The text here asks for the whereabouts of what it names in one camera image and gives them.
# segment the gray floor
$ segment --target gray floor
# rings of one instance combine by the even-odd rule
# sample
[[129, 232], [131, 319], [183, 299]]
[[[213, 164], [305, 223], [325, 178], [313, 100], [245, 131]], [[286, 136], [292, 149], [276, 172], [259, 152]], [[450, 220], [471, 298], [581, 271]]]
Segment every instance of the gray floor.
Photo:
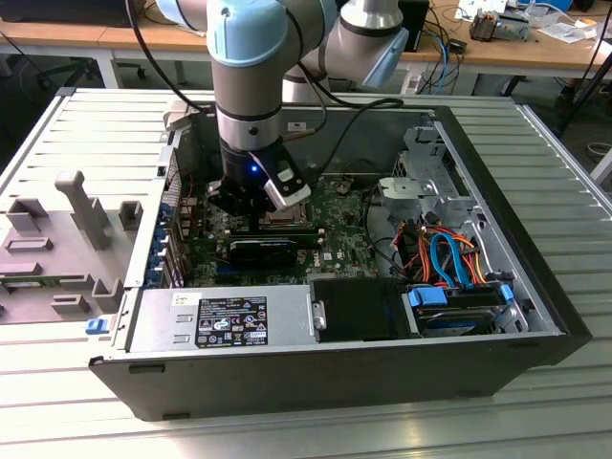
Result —
[[[35, 57], [35, 65], [40, 69], [49, 69], [69, 62], [67, 58]], [[121, 76], [125, 88], [164, 88], [162, 81], [155, 74], [148, 63], [139, 61], [146, 70], [147, 79], [140, 80], [133, 69], [121, 69]], [[41, 90], [36, 83], [36, 69], [25, 58], [15, 56], [11, 59], [13, 75], [0, 77], [0, 166], [11, 159], [18, 145], [25, 139], [47, 103], [55, 93], [55, 89]], [[169, 62], [162, 63], [167, 74], [174, 78], [174, 67]], [[199, 62], [186, 62], [187, 84], [186, 89], [211, 89], [209, 64]], [[63, 85], [68, 75], [54, 76], [57, 86]], [[402, 74], [397, 74], [389, 84], [382, 88], [383, 92], [399, 92], [402, 83]], [[466, 94], [473, 82], [473, 76], [462, 76], [455, 92]], [[82, 87], [101, 87], [98, 80], [89, 81], [82, 78], [78, 82]], [[497, 81], [479, 89], [479, 95], [493, 95], [498, 87]], [[555, 100], [559, 86], [552, 78], [529, 78], [520, 83], [514, 90], [514, 98], [529, 104], [542, 120], [549, 126], [557, 124]], [[563, 142], [578, 158], [587, 170], [591, 170], [597, 158], [585, 154], [586, 145], [590, 142], [612, 143], [612, 98], [595, 98], [585, 106], [574, 122], [568, 128]]]

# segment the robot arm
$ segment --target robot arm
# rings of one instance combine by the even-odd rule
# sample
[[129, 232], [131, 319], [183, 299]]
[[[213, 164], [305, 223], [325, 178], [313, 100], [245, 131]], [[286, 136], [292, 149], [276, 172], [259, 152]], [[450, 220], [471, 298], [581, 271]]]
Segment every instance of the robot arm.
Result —
[[209, 200], [231, 214], [289, 208], [310, 188], [285, 146], [283, 77], [299, 61], [317, 74], [380, 86], [407, 31], [398, 0], [157, 0], [169, 19], [208, 31], [224, 178]]

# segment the power supply label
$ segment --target power supply label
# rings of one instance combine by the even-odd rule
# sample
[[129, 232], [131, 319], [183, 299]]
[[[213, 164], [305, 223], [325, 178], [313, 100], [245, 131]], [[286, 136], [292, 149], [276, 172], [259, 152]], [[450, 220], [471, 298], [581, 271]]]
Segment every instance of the power supply label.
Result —
[[195, 343], [199, 348], [266, 345], [267, 299], [203, 298], [196, 326]]

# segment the aluminum extrusion table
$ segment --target aluminum extrusion table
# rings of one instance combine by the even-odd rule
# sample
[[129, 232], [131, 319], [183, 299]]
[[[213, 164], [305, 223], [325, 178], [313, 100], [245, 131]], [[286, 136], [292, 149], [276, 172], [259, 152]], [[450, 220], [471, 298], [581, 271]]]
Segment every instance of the aluminum extrusion table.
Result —
[[[53, 185], [65, 167], [80, 168], [86, 191], [106, 208], [145, 201], [167, 140], [162, 112], [173, 98], [167, 91], [91, 89], [56, 97], [0, 178], [0, 210], [26, 196], [45, 208], [68, 208]], [[0, 326], [0, 455], [610, 457], [607, 196], [527, 107], [504, 98], [406, 101], [452, 108], [595, 336], [589, 344], [492, 398], [148, 424], [87, 369], [108, 337], [85, 336], [84, 322]]]

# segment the motherboard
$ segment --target motherboard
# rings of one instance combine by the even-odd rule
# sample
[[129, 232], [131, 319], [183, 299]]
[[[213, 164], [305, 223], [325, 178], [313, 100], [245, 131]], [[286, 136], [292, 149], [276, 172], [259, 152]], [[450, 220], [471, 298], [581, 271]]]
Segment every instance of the motherboard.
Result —
[[255, 222], [230, 216], [206, 197], [183, 200], [181, 228], [189, 260], [186, 287], [305, 284], [321, 277], [377, 277], [363, 233], [368, 189], [325, 177], [306, 204]]

